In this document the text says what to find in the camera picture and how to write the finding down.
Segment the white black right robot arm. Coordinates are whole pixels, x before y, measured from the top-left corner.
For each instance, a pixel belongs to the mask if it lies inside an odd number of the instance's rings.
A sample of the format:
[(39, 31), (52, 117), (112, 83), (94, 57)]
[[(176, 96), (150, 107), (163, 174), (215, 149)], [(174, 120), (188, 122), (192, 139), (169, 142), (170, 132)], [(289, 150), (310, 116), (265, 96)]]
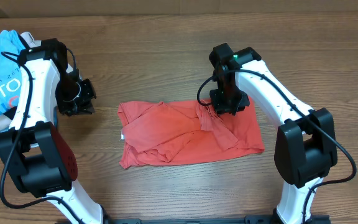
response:
[(315, 186), (337, 163), (332, 115), (291, 94), (251, 47), (233, 52), (224, 43), (213, 48), (209, 61), (218, 84), (209, 93), (217, 114), (235, 115), (255, 101), (277, 127), (274, 162), (284, 180), (282, 196), (272, 214), (248, 215), (245, 223), (330, 223), (310, 208)]

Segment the red polo shirt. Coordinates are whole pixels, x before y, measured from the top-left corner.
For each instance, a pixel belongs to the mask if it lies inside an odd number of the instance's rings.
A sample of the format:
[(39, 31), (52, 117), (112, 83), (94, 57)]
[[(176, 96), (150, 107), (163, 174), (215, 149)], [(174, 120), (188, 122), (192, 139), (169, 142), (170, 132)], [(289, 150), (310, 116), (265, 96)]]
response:
[(121, 103), (122, 168), (216, 162), (265, 151), (254, 105), (218, 115), (196, 100)]

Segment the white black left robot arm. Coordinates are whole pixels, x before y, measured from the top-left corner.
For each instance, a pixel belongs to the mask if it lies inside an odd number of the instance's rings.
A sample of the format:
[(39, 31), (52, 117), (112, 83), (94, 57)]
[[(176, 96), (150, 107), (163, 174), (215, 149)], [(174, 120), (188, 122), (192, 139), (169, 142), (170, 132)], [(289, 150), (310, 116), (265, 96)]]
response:
[(12, 123), (0, 133), (0, 199), (12, 209), (50, 202), (70, 223), (108, 223), (105, 209), (78, 181), (76, 157), (53, 123), (55, 110), (94, 113), (96, 93), (77, 68), (68, 69), (71, 53), (57, 39), (2, 53), (18, 64), (22, 86)]

